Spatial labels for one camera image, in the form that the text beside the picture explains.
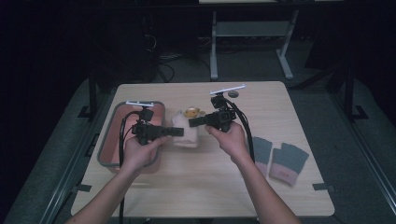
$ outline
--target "cable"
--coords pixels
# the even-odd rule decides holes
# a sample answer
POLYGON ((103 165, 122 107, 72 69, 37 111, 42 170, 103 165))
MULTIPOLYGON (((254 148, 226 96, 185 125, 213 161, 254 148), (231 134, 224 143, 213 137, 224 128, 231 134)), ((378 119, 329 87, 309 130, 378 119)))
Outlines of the cable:
POLYGON ((246 115, 239 110, 239 108, 236 106, 236 104, 234 104, 233 102, 231 102, 230 100, 222 97, 222 100, 224 100, 227 104, 229 104, 236 112, 236 115, 238 115, 239 119, 241 120, 245 131, 247 133, 247 142, 248 142, 248 149, 249 149, 249 153, 250 153, 250 158, 255 161, 255 157, 254 157, 254 148, 253 148, 253 138, 251 135, 251 131, 250 128, 248 126, 248 118, 246 117, 246 115))
POLYGON ((332 214, 332 217, 337 220, 340 224, 346 224, 343 220, 341 220, 338 216, 336 216, 335 214, 332 214))
MULTIPOLYGON (((127 132, 126 134, 124 134, 124 131, 125 131, 125 124, 126 124, 126 120, 127 120, 127 119, 129 118, 129 116, 131 116, 132 114, 139 115, 138 112, 132 111, 132 112, 129 112, 127 115, 125 115, 125 117, 124 117, 124 118, 122 119, 122 121, 121 121, 121 126, 120 126, 120 141, 119 141, 120 168, 121 168, 121 166, 122 166, 123 158, 124 158, 124 156, 123 156, 123 150, 124 150, 123 145, 124 145, 124 140, 125 140, 125 137, 126 137, 126 135, 128 134, 128 132, 129 132, 130 130, 132 130, 132 127, 131 127, 131 128, 128 130, 128 132, 127 132)), ((124 208, 124 205, 125 205, 125 197, 122 198, 122 201, 120 202, 120 214, 119 214, 119 223, 120 223, 120 224, 123 223, 123 208, 124 208)))
POLYGON ((164 63, 159 63, 158 65, 159 66, 158 66, 157 72, 160 75, 160 77, 163 79, 163 82, 168 83, 168 82, 172 81, 172 79, 175 77, 175 69, 172 66, 170 66, 168 64, 164 64, 164 63), (168 67, 169 69, 171 69, 172 74, 171 74, 171 76, 169 78, 166 78, 166 75, 163 72, 163 70, 161 70, 160 65, 168 67))
POLYGON ((205 62, 203 59, 197 59, 197 60, 200 61, 201 63, 203 63, 206 66, 207 70, 210 71, 210 66, 209 66, 209 64, 207 64, 207 62, 205 62))
MULTIPOLYGON (((205 44, 198 46, 199 49, 198 49, 197 53, 204 53, 208 49, 210 49, 210 43, 211 43, 211 40, 209 39, 209 41, 206 42, 205 44)), ((192 49, 187 49, 185 51, 186 51, 186 53, 175 53, 175 54, 171 54, 171 55, 162 55, 162 56, 160 56, 160 59, 164 60, 164 61, 162 61, 162 63, 169 63, 169 62, 172 62, 173 60, 177 60, 177 59, 181 59, 181 58, 185 58, 185 57, 194 58, 193 56, 191 56, 188 53, 188 52, 193 51, 192 49)))
POLYGON ((129 67, 123 63, 121 60, 117 59, 116 57, 114 57, 112 54, 110 54, 107 50, 105 50, 102 46, 100 46, 90 35, 87 34, 87 37, 91 40, 91 42, 97 47, 99 48, 99 50, 101 50, 105 55, 107 55, 110 59, 112 59, 114 62, 118 63, 119 65, 121 65, 121 67, 123 67, 128 73, 132 74, 133 76, 138 76, 137 73, 135 73, 134 71, 132 71, 131 69, 129 69, 129 67))
POLYGON ((157 39, 155 38, 154 35, 145 35, 145 37, 151 37, 154 40, 154 43, 153 43, 153 46, 151 47, 151 49, 146 49, 150 53, 154 52, 155 47, 157 47, 157 39))

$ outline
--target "forearm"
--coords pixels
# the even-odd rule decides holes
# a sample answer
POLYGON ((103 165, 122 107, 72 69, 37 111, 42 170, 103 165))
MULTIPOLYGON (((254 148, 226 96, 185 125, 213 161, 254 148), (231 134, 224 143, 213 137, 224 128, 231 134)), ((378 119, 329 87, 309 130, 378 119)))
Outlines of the forearm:
POLYGON ((236 164, 261 223, 300 223, 250 158, 236 164))
POLYGON ((120 204, 136 174, 116 174, 99 193, 67 223, 107 223, 120 204))

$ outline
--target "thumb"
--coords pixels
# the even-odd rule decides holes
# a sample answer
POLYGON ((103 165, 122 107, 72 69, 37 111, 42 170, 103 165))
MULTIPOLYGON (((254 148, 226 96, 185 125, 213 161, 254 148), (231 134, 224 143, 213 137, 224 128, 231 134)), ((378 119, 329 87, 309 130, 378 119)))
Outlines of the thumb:
POLYGON ((212 126, 205 126, 205 130, 212 134, 215 138, 219 138, 223 133, 212 126))
POLYGON ((166 136, 156 138, 154 141, 152 141, 150 144, 148 144, 147 147, 148 147, 148 149, 151 149, 151 150, 155 149, 155 148, 161 146, 163 143, 165 143, 167 139, 168 138, 166 136))

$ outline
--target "wooden tabletop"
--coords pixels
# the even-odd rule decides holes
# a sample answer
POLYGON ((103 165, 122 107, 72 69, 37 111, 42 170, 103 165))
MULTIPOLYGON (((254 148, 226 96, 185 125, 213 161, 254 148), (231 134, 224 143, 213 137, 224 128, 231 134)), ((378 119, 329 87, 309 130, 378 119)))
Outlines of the wooden tabletop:
MULTIPOLYGON (((240 86, 243 83, 175 83, 119 86, 98 138, 91 161, 82 180, 92 186, 79 191, 72 208, 75 214, 88 203, 113 176, 96 159, 115 106, 127 100, 160 101, 166 107, 166 126, 178 110, 200 107, 215 111, 210 91, 240 86)), ((245 82, 239 97, 229 98, 248 119, 253 136, 273 142, 295 145, 309 153, 304 169, 294 187, 267 176, 279 196, 300 217, 326 217, 334 212, 327 190, 314 190, 323 183, 314 155, 305 138, 288 92, 281 82, 245 82)), ((204 127, 199 128, 198 148, 173 146, 169 139, 163 146, 161 166, 155 174, 139 176, 125 196, 126 217, 256 217, 242 176, 217 140, 204 127)))

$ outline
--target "controller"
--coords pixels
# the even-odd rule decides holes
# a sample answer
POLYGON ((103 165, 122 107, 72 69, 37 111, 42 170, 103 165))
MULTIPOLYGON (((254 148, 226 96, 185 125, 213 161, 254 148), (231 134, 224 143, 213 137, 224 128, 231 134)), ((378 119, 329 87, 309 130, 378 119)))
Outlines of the controller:
POLYGON ((212 91, 210 94, 216 94, 215 97, 210 99, 212 105, 217 109, 217 111, 207 114, 204 117, 189 119, 190 127, 197 127, 200 125, 209 125, 214 128, 221 130, 224 133, 227 133, 230 130, 231 122, 236 119, 235 109, 228 106, 228 103, 231 103, 226 98, 224 98, 223 93, 228 91, 229 96, 235 98, 238 96, 235 90, 245 88, 245 85, 230 88, 230 89, 222 89, 221 91, 212 91))
POLYGON ((154 115, 152 110, 149 110, 146 106, 138 113, 139 120, 135 125, 132 126, 132 133, 136 135, 137 141, 140 145, 147 145, 149 141, 153 141, 156 138, 162 136, 183 136, 183 128, 167 128, 163 126, 156 126, 149 123, 154 115))

